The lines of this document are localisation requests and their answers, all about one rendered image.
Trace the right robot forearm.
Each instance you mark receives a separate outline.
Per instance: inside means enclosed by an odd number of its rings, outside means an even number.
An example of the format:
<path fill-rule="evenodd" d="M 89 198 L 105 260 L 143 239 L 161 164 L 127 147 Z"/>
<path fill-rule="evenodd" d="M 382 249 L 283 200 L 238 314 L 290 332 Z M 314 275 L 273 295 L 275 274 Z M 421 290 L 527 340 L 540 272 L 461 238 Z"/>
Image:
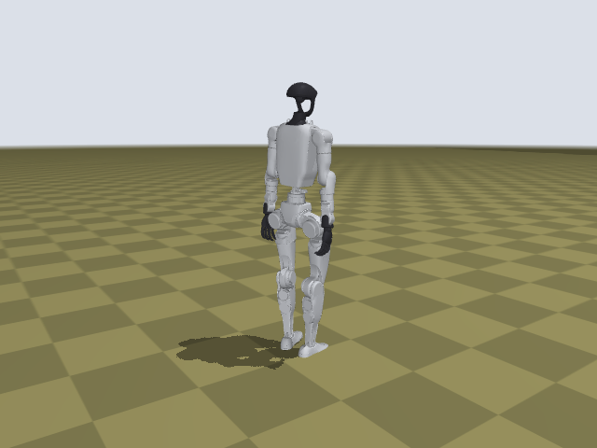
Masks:
<path fill-rule="evenodd" d="M 326 187 L 321 188 L 320 195 L 321 195 L 321 216 L 320 221 L 322 223 L 322 216 L 327 215 L 329 217 L 328 224 L 331 225 L 335 221 L 334 213 L 334 197 L 333 194 L 335 193 L 335 184 L 336 184 L 336 175 L 333 172 L 327 174 L 326 177 Z"/>

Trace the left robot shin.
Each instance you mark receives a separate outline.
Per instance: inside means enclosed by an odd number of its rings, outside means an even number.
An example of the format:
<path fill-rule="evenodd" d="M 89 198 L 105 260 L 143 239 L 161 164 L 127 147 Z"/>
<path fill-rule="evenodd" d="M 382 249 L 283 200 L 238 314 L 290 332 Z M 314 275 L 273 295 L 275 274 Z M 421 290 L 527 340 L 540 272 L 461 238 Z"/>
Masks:
<path fill-rule="evenodd" d="M 276 282 L 277 282 L 277 299 L 279 303 L 279 309 L 282 314 L 283 324 L 284 324 L 284 334 L 288 332 L 289 338 L 294 336 L 293 333 L 293 313 L 296 306 L 296 288 L 295 285 L 292 287 L 281 287 L 279 283 L 279 273 L 276 274 Z"/>

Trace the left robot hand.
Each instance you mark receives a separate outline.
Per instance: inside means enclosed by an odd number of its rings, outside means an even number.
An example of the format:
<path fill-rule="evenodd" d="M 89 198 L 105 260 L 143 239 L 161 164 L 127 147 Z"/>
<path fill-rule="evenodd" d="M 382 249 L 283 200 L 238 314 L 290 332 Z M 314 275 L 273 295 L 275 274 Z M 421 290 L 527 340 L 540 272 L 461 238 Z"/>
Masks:
<path fill-rule="evenodd" d="M 262 226 L 261 227 L 261 236 L 264 239 L 273 241 L 273 239 L 271 238 L 271 235 L 275 240 L 276 240 L 276 238 L 275 238 L 275 234 L 274 234 L 274 229 L 270 226 L 269 221 L 268 221 L 268 216 L 270 213 L 272 213 L 272 212 L 268 212 L 267 203 L 264 203 L 263 214 L 265 214 L 265 216 L 263 217 L 262 222 L 261 222 L 261 226 Z M 265 227 L 265 229 L 264 229 L 264 227 Z M 265 234 L 265 236 L 264 236 L 264 234 Z"/>

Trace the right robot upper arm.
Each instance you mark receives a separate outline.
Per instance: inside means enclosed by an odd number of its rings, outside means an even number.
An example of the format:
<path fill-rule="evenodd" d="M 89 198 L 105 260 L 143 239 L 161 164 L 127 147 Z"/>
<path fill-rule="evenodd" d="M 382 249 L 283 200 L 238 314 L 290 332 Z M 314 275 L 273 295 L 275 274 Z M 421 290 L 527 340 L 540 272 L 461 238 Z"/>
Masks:
<path fill-rule="evenodd" d="M 331 164 L 331 146 L 333 143 L 332 133 L 328 130 L 311 128 L 312 142 L 316 145 L 316 158 L 318 167 L 317 182 L 321 186 L 326 185 L 327 174 Z"/>

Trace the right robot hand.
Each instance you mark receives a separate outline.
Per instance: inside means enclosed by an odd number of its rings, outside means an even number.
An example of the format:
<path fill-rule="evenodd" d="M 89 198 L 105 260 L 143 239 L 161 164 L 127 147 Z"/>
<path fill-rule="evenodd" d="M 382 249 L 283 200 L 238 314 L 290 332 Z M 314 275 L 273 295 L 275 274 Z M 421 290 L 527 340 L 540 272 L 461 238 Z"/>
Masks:
<path fill-rule="evenodd" d="M 322 245 L 321 248 L 319 249 L 319 251 L 314 252 L 314 254 L 316 254 L 317 256 L 324 256 L 324 254 L 326 254 L 329 250 L 330 250 L 330 245 L 332 243 L 332 228 L 334 228 L 334 225 L 328 224 L 329 222 L 329 217 L 327 215 L 323 215 L 322 216 L 322 224 L 321 227 L 324 228 L 324 233 L 323 233 L 323 237 L 322 237 Z"/>

